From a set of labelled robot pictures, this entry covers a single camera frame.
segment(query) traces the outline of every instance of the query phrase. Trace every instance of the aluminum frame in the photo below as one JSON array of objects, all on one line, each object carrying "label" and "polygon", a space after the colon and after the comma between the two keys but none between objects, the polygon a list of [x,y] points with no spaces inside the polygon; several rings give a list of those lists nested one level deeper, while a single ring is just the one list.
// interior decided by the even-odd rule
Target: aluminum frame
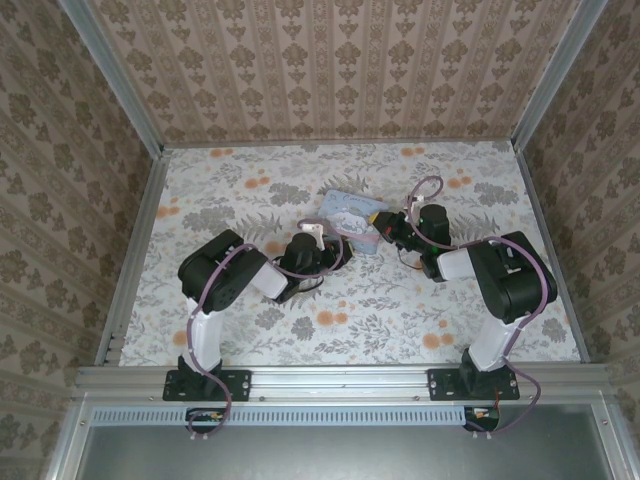
[{"label": "aluminum frame", "polygon": [[100,67],[152,160],[159,159],[162,155],[162,134],[149,117],[135,87],[127,76],[126,68],[120,64],[109,46],[107,37],[100,28],[100,22],[94,18],[91,12],[89,2],[86,0],[61,0],[60,3],[89,49],[91,57]]},{"label": "aluminum frame", "polygon": [[[348,367],[247,367],[253,372],[249,405],[270,408],[301,406],[353,407],[482,405],[486,402],[429,399],[426,371],[448,364]],[[520,363],[517,367],[536,378],[543,389],[541,404],[590,405],[599,426],[611,471],[616,480],[637,479],[637,458],[624,420],[615,404],[606,367],[579,363]],[[93,410],[102,406],[220,407],[222,402],[164,402],[164,367],[87,367],[80,369],[72,405],[54,452],[48,480],[71,480],[78,473]],[[535,387],[520,382],[521,399],[505,401],[527,405]]]},{"label": "aluminum frame", "polygon": [[524,149],[551,104],[553,97],[569,73],[584,42],[598,21],[607,0],[584,0],[576,8],[569,25],[558,43],[549,65],[527,104],[511,138],[516,149]]},{"label": "aluminum frame", "polygon": [[478,143],[482,142],[508,142],[511,139],[509,137],[483,137],[481,139],[465,139],[460,137],[437,137],[437,138],[425,138],[425,137],[403,137],[403,138],[318,138],[314,140],[264,140],[260,142],[238,142],[235,140],[228,140],[224,142],[185,142],[185,143],[167,143],[166,147],[174,150],[186,149],[186,148],[226,148],[226,147],[287,147],[292,145],[363,145],[363,144],[380,144],[380,143],[443,143],[443,142],[460,142],[460,143]]},{"label": "aluminum frame", "polygon": [[129,246],[120,271],[120,278],[118,278],[116,290],[111,300],[111,307],[102,331],[100,346],[96,353],[96,365],[117,362],[120,358],[119,350],[117,350],[115,357],[113,353],[110,353],[111,343],[119,340],[120,349],[124,344],[124,335],[127,332],[133,304],[136,300],[138,283],[140,283],[144,259],[168,168],[169,155],[163,155],[151,164],[147,185],[140,203],[140,210],[138,210],[136,223],[131,232]]}]

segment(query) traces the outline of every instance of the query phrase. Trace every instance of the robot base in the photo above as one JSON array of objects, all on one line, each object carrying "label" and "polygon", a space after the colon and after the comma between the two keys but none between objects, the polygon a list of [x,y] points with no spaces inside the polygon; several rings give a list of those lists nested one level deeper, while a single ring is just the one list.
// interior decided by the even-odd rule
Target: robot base
[{"label": "robot base", "polygon": [[[251,393],[251,370],[222,370],[222,362],[211,373],[224,383],[234,402],[248,402]],[[165,402],[224,402],[225,396],[213,380],[194,372],[178,357],[178,370],[169,370],[164,382]]]},{"label": "robot base", "polygon": [[469,356],[462,355],[458,368],[433,368],[427,370],[431,400],[518,400],[520,390],[515,373],[508,367],[491,372],[480,372]]},{"label": "robot base", "polygon": [[208,425],[193,425],[192,428],[194,432],[204,435],[211,433],[220,423],[224,411],[224,408],[189,408],[184,415],[184,421],[193,420],[193,422],[207,423]]}]

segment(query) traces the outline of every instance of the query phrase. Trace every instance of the gray panel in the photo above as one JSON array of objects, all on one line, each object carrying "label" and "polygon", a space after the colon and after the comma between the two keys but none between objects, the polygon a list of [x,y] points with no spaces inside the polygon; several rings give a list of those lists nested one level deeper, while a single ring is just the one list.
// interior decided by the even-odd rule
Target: gray panel
[{"label": "gray panel", "polygon": [[207,441],[101,427],[85,451],[85,480],[612,478],[588,406],[539,407],[491,440],[461,427],[229,427]]}]

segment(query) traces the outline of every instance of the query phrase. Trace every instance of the wire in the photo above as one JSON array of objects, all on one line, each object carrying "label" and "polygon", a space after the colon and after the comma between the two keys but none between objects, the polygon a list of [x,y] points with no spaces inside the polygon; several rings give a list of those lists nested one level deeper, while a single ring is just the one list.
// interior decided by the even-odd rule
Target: wire
[{"label": "wire", "polygon": [[[520,322],[520,324],[518,325],[516,331],[514,332],[512,337],[509,339],[509,342],[507,343],[505,349],[502,352],[502,360],[504,361],[504,364],[507,367],[509,367],[511,370],[513,370],[513,372],[515,372],[517,375],[520,375],[521,377],[526,378],[531,383],[533,383],[533,385],[536,387],[536,394],[534,395],[533,399],[531,400],[531,403],[527,406],[525,411],[516,420],[514,420],[513,422],[511,422],[509,425],[507,425],[505,427],[502,427],[500,429],[497,429],[497,430],[494,430],[493,432],[491,432],[492,434],[494,434],[494,433],[503,433],[503,432],[506,432],[506,431],[510,430],[511,428],[513,428],[518,423],[520,423],[531,412],[531,410],[533,410],[535,405],[538,403],[538,400],[540,399],[540,396],[542,395],[542,387],[541,387],[540,383],[538,383],[538,381],[536,379],[534,379],[533,377],[531,377],[530,375],[528,375],[528,374],[524,373],[523,371],[521,371],[521,370],[517,369],[516,367],[514,367],[513,364],[509,361],[509,359],[507,357],[511,353],[511,350],[513,349],[513,346],[515,345],[516,341],[518,340],[518,337],[520,336],[520,333],[522,332],[522,330],[529,323],[531,323],[544,310],[544,308],[547,306],[547,301],[549,299],[549,286],[547,284],[547,279],[544,276],[544,272],[542,271],[542,267],[536,261],[536,259],[533,257],[533,255],[531,255],[529,252],[527,252],[523,247],[521,247],[517,243],[512,242],[511,240],[508,240],[506,238],[491,236],[491,237],[484,238],[483,240],[475,240],[473,242],[468,242],[468,243],[465,243],[463,245],[453,246],[453,245],[444,245],[442,243],[435,242],[435,241],[431,240],[430,238],[425,237],[422,234],[422,232],[420,232],[420,230],[413,223],[413,217],[412,217],[411,209],[413,207],[414,198],[416,196],[416,193],[417,193],[418,189],[424,183],[426,183],[428,181],[432,181],[432,180],[435,180],[435,181],[437,181],[439,183],[438,188],[437,188],[435,193],[425,197],[425,200],[428,201],[428,200],[432,200],[433,198],[435,198],[442,191],[442,189],[444,187],[444,180],[442,179],[442,177],[440,175],[429,175],[427,177],[424,177],[422,180],[420,180],[420,182],[418,182],[418,184],[413,188],[413,191],[411,192],[411,194],[407,197],[407,215],[409,217],[409,224],[411,225],[411,228],[413,229],[413,231],[415,232],[415,234],[419,238],[421,238],[422,240],[424,240],[428,244],[433,245],[433,246],[438,247],[438,248],[441,248],[443,250],[458,250],[460,248],[466,248],[466,247],[469,247],[471,245],[475,245],[475,244],[480,243],[480,242],[497,242],[497,243],[501,243],[503,245],[506,245],[507,247],[512,248],[513,250],[517,251],[520,255],[522,255],[531,264],[533,269],[536,271],[536,274],[538,275],[538,279],[540,280],[541,298],[540,298],[540,303],[538,304],[538,307],[528,317],[526,317],[524,320],[522,320]],[[482,427],[478,426],[477,424],[475,424],[473,422],[467,421],[467,423],[469,425],[471,425],[472,427],[476,428],[479,431],[486,431]]]},{"label": "wire", "polygon": [[496,387],[496,403],[493,404],[493,408],[495,408],[496,412],[498,412],[498,423],[496,423],[496,428],[494,430],[500,430],[500,421],[502,420],[502,415],[500,414],[500,391]]},{"label": "wire", "polygon": [[403,259],[402,259],[402,255],[400,255],[400,250],[398,250],[398,259],[400,260],[400,263],[403,264],[405,267],[409,267],[409,268],[413,268],[414,270],[420,270],[422,271],[421,268],[418,267],[414,267],[413,265],[406,263]]},{"label": "wire", "polygon": [[[229,419],[229,415],[231,415],[231,393],[229,392],[229,389],[227,388],[227,386],[222,382],[222,380],[220,380],[218,377],[216,377],[212,373],[205,370],[204,367],[200,365],[200,362],[198,362],[198,359],[196,358],[196,355],[193,349],[193,335],[192,335],[193,322],[195,321],[196,316],[202,311],[202,306],[204,305],[204,302],[207,299],[207,295],[209,295],[209,290],[211,290],[211,286],[216,281],[218,276],[220,276],[224,268],[229,264],[229,262],[233,259],[233,257],[235,257],[236,255],[238,255],[240,252],[244,250],[249,250],[252,248],[256,248],[255,245],[251,245],[250,243],[244,243],[239,247],[233,249],[231,253],[229,253],[220,262],[220,264],[216,267],[216,269],[213,271],[213,273],[209,277],[209,280],[207,280],[207,283],[205,284],[204,288],[202,289],[202,293],[200,294],[200,300],[198,301],[198,305],[196,306],[196,308],[193,309],[193,312],[191,312],[191,315],[189,316],[189,320],[187,321],[187,351],[189,353],[189,358],[191,359],[193,366],[196,367],[196,370],[198,370],[205,377],[213,380],[222,389],[222,391],[224,392],[224,398],[227,404],[225,411],[222,414],[222,419],[220,420],[220,423],[218,423],[218,425],[216,425],[213,428],[213,430],[209,432],[210,435],[213,435],[214,433],[218,432],[220,428],[222,428],[222,426],[225,424],[225,422]],[[191,434],[191,438],[196,438],[196,436],[199,435],[193,430],[194,418],[195,418],[195,415],[189,419],[189,424],[187,425],[187,429]]]},{"label": "wire", "polygon": [[[196,412],[192,412],[191,416],[189,417],[189,422],[187,423],[187,430],[189,430],[189,432],[191,433],[191,438],[195,439],[197,433],[193,430],[193,422],[195,421],[195,419],[197,417],[203,417],[203,416],[210,416],[212,419],[216,420],[216,418],[214,417],[218,416],[217,412],[206,412],[206,411],[196,411]],[[211,430],[211,432],[207,432],[207,433],[203,433],[202,434],[202,438],[204,440],[206,440],[209,437],[209,433],[213,433],[215,431],[215,428],[213,430]]]}]

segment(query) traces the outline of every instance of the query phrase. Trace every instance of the floral patterned surface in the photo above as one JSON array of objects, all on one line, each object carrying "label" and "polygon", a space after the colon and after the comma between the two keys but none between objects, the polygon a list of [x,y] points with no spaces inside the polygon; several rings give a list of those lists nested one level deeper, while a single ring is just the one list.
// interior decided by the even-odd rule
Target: floral patterned surface
[{"label": "floral patterned surface", "polygon": [[[275,257],[327,190],[397,210],[428,174],[445,179],[437,201],[454,242],[522,230],[546,257],[508,142],[174,151],[121,365],[175,364],[187,320],[178,266],[224,229]],[[404,253],[408,263],[417,259]],[[278,306],[248,288],[225,313],[222,354],[231,365],[455,362],[489,315],[474,280],[435,284],[384,242],[316,291]],[[512,358],[578,360],[560,300],[527,328]]]}]

